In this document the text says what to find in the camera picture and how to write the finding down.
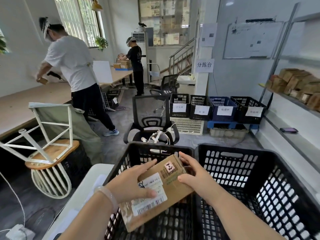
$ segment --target sneaker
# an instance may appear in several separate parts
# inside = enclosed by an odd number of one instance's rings
[[[117,129],[110,130],[106,133],[103,133],[103,136],[117,136],[119,135],[119,131]]]

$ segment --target white t-shirt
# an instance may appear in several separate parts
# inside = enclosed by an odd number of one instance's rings
[[[52,42],[45,61],[53,67],[61,69],[70,84],[71,92],[88,88],[97,83],[89,49],[85,42],[74,36],[64,36]]]

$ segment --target black t-shirt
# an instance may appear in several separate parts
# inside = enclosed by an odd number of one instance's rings
[[[141,63],[141,54],[142,50],[139,46],[132,47],[126,57],[131,60],[132,69],[134,72],[141,72],[143,71],[143,66]]]

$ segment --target air conditioner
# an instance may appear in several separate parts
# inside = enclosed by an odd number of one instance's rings
[[[145,84],[149,83],[148,75],[147,75],[147,63],[148,60],[148,37],[146,32],[132,32],[132,37],[134,37],[137,41],[137,45],[140,46],[142,54],[141,54],[141,63],[143,66],[143,82]]]

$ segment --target bracelet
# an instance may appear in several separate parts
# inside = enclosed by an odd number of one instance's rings
[[[116,214],[117,211],[118,211],[118,202],[116,200],[116,198],[114,197],[114,195],[111,193],[110,190],[108,190],[106,187],[104,186],[99,186],[97,188],[95,188],[94,192],[101,192],[103,193],[111,202],[112,202],[112,205],[113,205],[113,210],[112,210],[112,213],[113,214]]]

